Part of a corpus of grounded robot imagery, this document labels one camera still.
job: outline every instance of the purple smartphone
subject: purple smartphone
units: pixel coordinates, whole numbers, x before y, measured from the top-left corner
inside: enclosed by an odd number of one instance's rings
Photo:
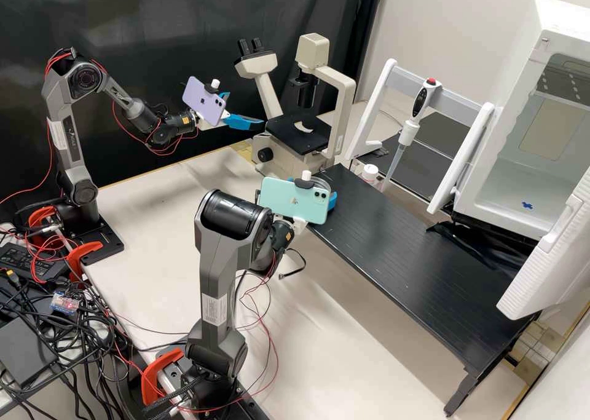
[[[183,102],[199,113],[211,125],[217,126],[226,101],[217,94],[209,93],[205,85],[194,76],[189,77],[183,93]]]

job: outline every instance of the incubator door handle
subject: incubator door handle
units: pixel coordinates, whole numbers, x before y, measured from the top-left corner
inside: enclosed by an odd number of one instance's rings
[[[573,217],[576,215],[580,207],[584,202],[574,196],[573,194],[568,197],[565,202],[565,208],[561,212],[561,215],[557,221],[553,224],[553,227],[547,234],[539,241],[538,245],[544,252],[549,253],[559,237],[561,236],[564,229],[570,224]]]

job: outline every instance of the white bottle cap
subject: white bottle cap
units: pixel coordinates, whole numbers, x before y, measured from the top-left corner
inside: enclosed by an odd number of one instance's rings
[[[369,164],[364,166],[361,177],[366,181],[372,182],[377,178],[377,174],[379,174],[379,168]]]

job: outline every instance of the black screw knob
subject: black screw knob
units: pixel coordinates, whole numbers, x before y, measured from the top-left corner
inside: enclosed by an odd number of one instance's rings
[[[260,151],[258,151],[258,160],[261,162],[269,162],[274,156],[275,155],[270,148],[262,148]]]

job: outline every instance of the white table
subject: white table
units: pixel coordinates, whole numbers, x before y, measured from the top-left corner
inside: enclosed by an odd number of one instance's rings
[[[86,274],[115,313],[153,330],[188,332],[200,317],[193,224],[199,202],[213,188],[253,200],[260,182],[250,163],[224,148],[101,189],[100,212],[125,250],[86,267]],[[301,238],[314,236],[305,231]],[[314,258],[329,257],[321,255],[329,248],[319,240],[305,245],[316,251]],[[285,257],[279,272],[295,267]],[[319,260],[307,269],[323,267],[329,265]],[[243,289],[251,283],[256,279],[249,277]],[[414,418],[444,418],[442,402],[304,272],[281,281],[275,277],[270,287],[272,305],[265,321],[280,368],[272,387],[255,396],[269,417],[385,419],[405,411]],[[259,307],[266,306],[264,287],[255,298]],[[238,323],[252,320],[245,313],[238,309]],[[139,348],[179,337],[120,321]],[[264,367],[267,338],[261,328],[244,335],[249,352],[239,378],[248,386]],[[150,363],[155,354],[143,352],[142,357]],[[269,381],[275,369],[271,359],[264,382],[251,392]],[[162,375],[160,383],[170,388]]]

